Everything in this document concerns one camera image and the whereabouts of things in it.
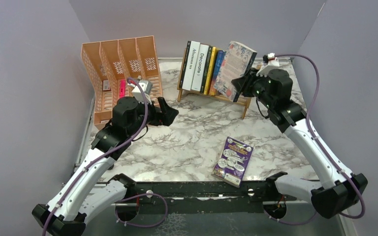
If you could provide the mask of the yellow book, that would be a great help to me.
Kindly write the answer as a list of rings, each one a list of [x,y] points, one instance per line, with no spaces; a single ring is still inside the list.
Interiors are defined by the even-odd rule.
[[[215,59],[216,59],[217,52],[218,52],[217,47],[215,47],[215,46],[212,47],[210,62],[209,62],[209,65],[208,65],[208,73],[207,73],[207,77],[206,77],[206,84],[205,84],[205,89],[204,89],[204,92],[203,92],[204,95],[209,94],[213,70],[214,70],[214,67],[215,67]]]

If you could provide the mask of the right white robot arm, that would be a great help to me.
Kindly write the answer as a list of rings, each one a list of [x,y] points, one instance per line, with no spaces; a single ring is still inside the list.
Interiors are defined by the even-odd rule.
[[[236,91],[254,97],[268,109],[269,120],[299,148],[319,181],[305,180],[279,172],[266,179],[265,196],[270,200],[292,196],[312,204],[322,217],[330,219],[360,201],[368,180],[354,174],[317,135],[307,113],[291,100],[293,81],[282,69],[258,75],[250,69],[243,77],[232,80]]]

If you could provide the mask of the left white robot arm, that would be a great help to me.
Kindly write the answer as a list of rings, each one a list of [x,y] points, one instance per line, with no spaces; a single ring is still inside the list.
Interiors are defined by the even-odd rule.
[[[125,202],[124,211],[139,209],[136,182],[124,174],[115,175],[98,192],[89,195],[100,177],[119,159],[147,127],[170,126],[178,110],[171,108],[163,97],[159,105],[150,99],[122,97],[112,110],[112,118],[97,132],[92,149],[103,153],[87,157],[63,189],[47,204],[37,204],[32,214],[43,228],[42,235],[80,236],[86,225],[102,210],[115,202]]]

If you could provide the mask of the dark green book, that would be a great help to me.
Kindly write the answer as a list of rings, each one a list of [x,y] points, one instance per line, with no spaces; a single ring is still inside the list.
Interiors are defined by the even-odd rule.
[[[206,56],[206,61],[205,61],[205,66],[204,66],[202,84],[201,84],[201,89],[200,89],[201,94],[204,93],[205,87],[206,87],[207,73],[208,73],[208,70],[209,70],[208,68],[209,68],[209,64],[210,64],[212,49],[213,49],[213,46],[210,45],[209,48],[208,48],[208,51],[207,51],[207,56]]]

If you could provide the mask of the black Moon and Sixpence book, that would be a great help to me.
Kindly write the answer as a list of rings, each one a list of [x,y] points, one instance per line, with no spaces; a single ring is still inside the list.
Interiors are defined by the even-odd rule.
[[[188,40],[187,46],[185,48],[185,54],[184,54],[184,57],[183,57],[182,66],[181,66],[180,80],[179,80],[179,83],[178,83],[179,89],[183,89],[183,90],[189,90],[188,86],[186,86],[186,88],[184,88],[184,81],[185,81],[186,68],[187,68],[188,59],[189,59],[190,46],[191,46],[191,40]]]

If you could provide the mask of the white Afternoon tea book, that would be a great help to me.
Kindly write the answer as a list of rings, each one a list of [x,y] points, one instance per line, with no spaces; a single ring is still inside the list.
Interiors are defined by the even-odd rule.
[[[198,41],[189,41],[187,46],[187,59],[185,71],[183,74],[182,89],[191,90],[194,70],[196,67],[196,61],[199,53],[200,42]]]

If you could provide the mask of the white Decorate Furniture book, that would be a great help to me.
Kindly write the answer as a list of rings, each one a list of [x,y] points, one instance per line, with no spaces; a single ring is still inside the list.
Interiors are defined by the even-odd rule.
[[[196,67],[193,75],[191,90],[200,92],[202,80],[203,80],[203,74],[204,69],[206,65],[206,59],[208,55],[208,50],[210,46],[206,44],[200,44],[199,47],[199,54],[196,62]]]

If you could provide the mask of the floral purple book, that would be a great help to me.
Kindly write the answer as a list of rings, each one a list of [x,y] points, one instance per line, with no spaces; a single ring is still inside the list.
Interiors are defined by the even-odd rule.
[[[231,41],[225,52],[214,88],[232,102],[238,98],[231,81],[243,77],[253,65],[257,51],[237,41]]]

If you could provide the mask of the purple Treehouse book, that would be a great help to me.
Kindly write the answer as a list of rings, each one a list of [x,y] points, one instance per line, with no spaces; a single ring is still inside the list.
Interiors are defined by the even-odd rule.
[[[212,176],[234,187],[240,187],[254,148],[227,137]]]

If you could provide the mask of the blue orange book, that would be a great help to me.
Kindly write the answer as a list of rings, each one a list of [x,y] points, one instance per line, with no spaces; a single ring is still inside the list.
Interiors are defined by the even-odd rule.
[[[214,84],[216,82],[216,78],[217,78],[217,75],[219,73],[219,69],[221,67],[221,63],[222,63],[224,55],[225,55],[224,50],[218,50],[217,58],[216,58],[216,61],[215,61],[215,67],[214,67],[214,71],[213,71],[213,76],[212,76],[212,79],[211,79],[210,90],[209,90],[210,96],[215,96],[217,94],[217,91],[214,88]]]

